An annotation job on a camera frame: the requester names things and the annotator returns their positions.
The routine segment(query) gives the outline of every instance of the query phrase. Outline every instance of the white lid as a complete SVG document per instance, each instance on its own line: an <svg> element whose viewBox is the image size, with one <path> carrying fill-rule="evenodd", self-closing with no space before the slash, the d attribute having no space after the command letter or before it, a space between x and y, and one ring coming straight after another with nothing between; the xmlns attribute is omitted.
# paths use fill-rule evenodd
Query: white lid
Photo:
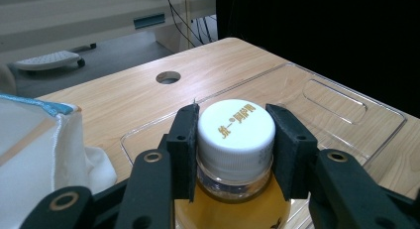
<svg viewBox="0 0 420 229"><path fill-rule="evenodd" d="M270 167L274 133L271 116L256 103L216 102L198 120L198 157L223 180L254 180Z"/></svg>

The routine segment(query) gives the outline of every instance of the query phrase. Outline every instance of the white fabric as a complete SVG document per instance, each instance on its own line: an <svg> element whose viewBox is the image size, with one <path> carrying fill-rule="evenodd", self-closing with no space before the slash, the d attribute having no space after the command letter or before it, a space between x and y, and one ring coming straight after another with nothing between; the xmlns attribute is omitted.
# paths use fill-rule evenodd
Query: white fabric
<svg viewBox="0 0 420 229"><path fill-rule="evenodd" d="M46 122L51 124L41 129ZM116 182L106 153L84 146L79 110L51 116L39 106L0 98L0 123L0 158L26 141L0 165L0 228L19 228L45 196L62 187L82 185L97 193ZM40 136L28 139L40 129Z"/></svg>

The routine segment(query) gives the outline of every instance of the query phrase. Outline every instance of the clear plastic tray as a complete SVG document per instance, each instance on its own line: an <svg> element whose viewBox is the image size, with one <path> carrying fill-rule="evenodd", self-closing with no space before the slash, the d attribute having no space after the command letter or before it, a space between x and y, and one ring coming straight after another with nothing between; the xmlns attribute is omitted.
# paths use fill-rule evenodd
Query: clear plastic tray
<svg viewBox="0 0 420 229"><path fill-rule="evenodd" d="M286 107L318 139L320 150L345 151L363 166L380 153L406 121L399 111L292 63L210 96L196 96L191 103L198 103L202 112L214 102L232 98L249 100L261 107L267 103ZM122 149L131 163L142 151L158 146L161 136L168 133L176 110L122 137ZM286 228L312 227L307 202L292 201Z"/></svg>

